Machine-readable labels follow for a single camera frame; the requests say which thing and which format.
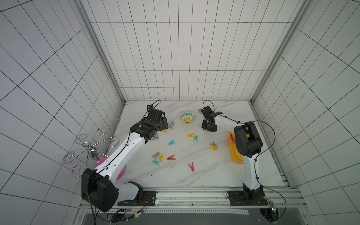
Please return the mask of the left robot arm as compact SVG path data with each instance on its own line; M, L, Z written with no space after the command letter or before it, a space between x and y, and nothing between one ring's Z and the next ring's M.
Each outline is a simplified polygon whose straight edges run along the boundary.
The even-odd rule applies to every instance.
M81 196L91 207L109 211L117 203L141 204L143 187L136 182L118 183L127 163L158 131L168 129L167 118L142 118L133 125L128 137L113 154L94 170L86 169L81 176Z

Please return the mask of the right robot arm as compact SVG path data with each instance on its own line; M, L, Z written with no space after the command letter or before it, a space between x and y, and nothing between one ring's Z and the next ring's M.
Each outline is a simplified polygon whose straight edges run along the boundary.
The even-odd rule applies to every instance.
M243 156L245 171L243 193L240 196L245 204L255 203L259 198L264 197L264 192L257 175L259 169L257 158L261 153L263 142L254 122L235 121L209 107L203 108L201 112L204 116L202 129L216 132L220 126L234 134L236 150Z

